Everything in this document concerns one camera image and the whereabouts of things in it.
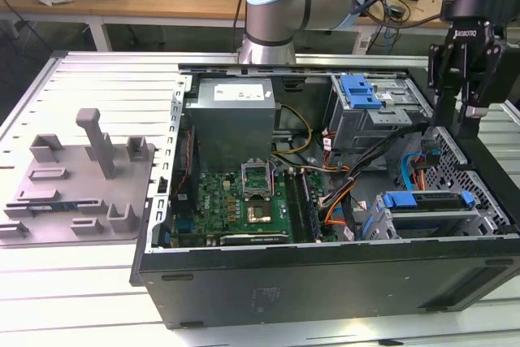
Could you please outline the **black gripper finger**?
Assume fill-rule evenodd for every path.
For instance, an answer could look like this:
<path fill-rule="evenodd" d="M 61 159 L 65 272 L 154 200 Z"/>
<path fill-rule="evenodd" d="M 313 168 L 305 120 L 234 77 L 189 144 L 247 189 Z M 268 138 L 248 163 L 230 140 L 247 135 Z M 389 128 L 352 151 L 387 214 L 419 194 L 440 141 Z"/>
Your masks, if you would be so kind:
<path fill-rule="evenodd" d="M 453 43 L 430 45 L 428 87 L 435 91 L 435 126 L 449 127 L 453 122 L 457 95 L 461 89 L 459 63 L 459 50 Z"/>
<path fill-rule="evenodd" d="M 499 70 L 505 54 L 505 43 L 490 45 L 482 56 L 469 63 L 463 73 L 461 110 L 458 116 L 458 136 L 476 138 L 480 120 L 489 106 L 506 99 L 506 88 L 500 81 Z"/>

